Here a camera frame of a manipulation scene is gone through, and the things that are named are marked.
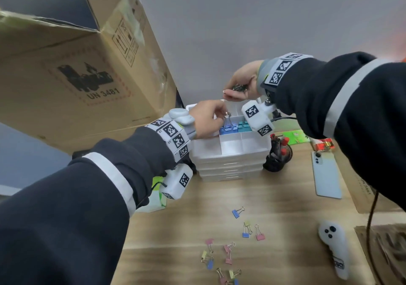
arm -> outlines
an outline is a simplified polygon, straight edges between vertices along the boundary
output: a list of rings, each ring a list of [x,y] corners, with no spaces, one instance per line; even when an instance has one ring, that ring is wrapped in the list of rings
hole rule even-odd
[[[223,112],[222,101],[199,103],[190,111],[196,136],[219,130]],[[92,151],[125,177],[136,205],[148,195],[152,178],[176,165],[161,136],[147,127],[123,142],[104,139]],[[1,283],[110,284],[129,218],[108,176],[88,158],[73,160],[0,205]]]
[[[308,136],[334,136],[354,170],[376,190],[405,209],[406,200],[393,183],[406,175],[406,146],[401,137],[406,127],[406,63],[386,63],[366,76],[361,75],[361,82],[344,104],[332,134],[324,134],[328,132],[328,128],[325,129],[327,113],[344,84],[374,59],[374,56],[363,52],[342,55],[330,62],[305,58],[284,73],[277,89],[261,85],[257,93],[263,89],[262,93],[271,95],[282,112],[288,115],[296,113]],[[257,76],[265,63],[259,61],[251,68],[251,72],[255,70],[255,87],[264,80]],[[240,74],[237,71],[232,80],[241,84],[246,76]],[[225,98],[244,99],[247,95],[236,93],[226,90]]]

right hand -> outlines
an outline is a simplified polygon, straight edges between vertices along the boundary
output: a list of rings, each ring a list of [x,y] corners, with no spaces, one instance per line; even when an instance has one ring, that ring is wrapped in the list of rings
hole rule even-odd
[[[256,79],[258,77],[258,69],[262,62],[263,60],[256,60],[238,69],[224,87],[223,99],[228,101],[243,101],[247,99],[254,100],[261,97],[260,93],[256,90]],[[236,84],[248,85],[247,90],[245,92],[231,90]]]

left hand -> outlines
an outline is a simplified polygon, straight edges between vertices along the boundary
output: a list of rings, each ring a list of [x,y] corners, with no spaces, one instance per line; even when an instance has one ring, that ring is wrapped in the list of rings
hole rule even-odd
[[[224,124],[227,107],[222,100],[200,101],[190,109],[189,114],[195,118],[196,139],[208,138],[220,130]]]

green paper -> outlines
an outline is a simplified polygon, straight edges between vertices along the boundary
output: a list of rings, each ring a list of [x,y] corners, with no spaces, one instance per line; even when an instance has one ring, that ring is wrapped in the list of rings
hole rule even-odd
[[[283,133],[283,136],[289,138],[289,142],[288,142],[289,145],[310,142],[309,137],[303,132],[302,129],[293,130],[293,131],[285,131]]]

wooden desk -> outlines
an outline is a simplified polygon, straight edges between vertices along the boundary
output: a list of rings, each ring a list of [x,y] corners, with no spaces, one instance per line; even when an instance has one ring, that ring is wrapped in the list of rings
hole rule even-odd
[[[290,163],[279,173],[263,171],[259,178],[204,183],[198,175],[181,200],[165,210],[135,214],[112,284],[219,284],[215,271],[241,269],[244,284],[344,284],[317,235],[319,220],[331,220],[346,230],[350,248],[350,279],[346,284],[375,284],[353,228],[366,225],[341,179],[341,200],[317,196],[309,144],[293,146]],[[231,211],[244,206],[240,218]],[[259,224],[266,240],[254,234],[242,238],[243,222]],[[374,215],[374,224],[406,222],[402,212]],[[214,238],[214,269],[200,262]],[[232,249],[233,265],[224,263],[223,245]]]

